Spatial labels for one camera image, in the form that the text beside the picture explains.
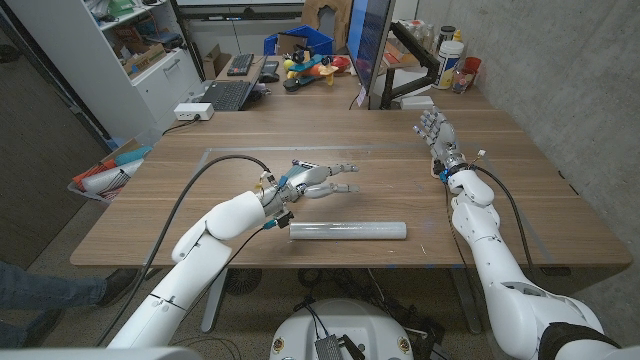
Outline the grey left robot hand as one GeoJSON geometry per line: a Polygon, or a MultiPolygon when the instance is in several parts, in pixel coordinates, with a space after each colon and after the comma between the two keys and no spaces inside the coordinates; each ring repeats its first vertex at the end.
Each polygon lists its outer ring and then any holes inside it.
{"type": "Polygon", "coordinates": [[[305,161],[293,160],[291,169],[278,181],[270,180],[271,185],[255,193],[265,215],[281,215],[288,211],[287,203],[295,203],[302,197],[323,198],[333,193],[358,192],[360,188],[353,184],[336,184],[328,180],[339,173],[358,172],[354,164],[342,163],[321,166],[305,161]]]}

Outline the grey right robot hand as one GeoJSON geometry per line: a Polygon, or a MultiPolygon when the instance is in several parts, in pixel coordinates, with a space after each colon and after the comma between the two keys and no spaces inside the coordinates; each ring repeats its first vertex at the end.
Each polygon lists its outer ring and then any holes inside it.
{"type": "Polygon", "coordinates": [[[468,165],[458,146],[457,136],[446,116],[433,106],[420,116],[422,127],[414,126],[416,134],[430,147],[431,175],[445,181],[468,165]]]}

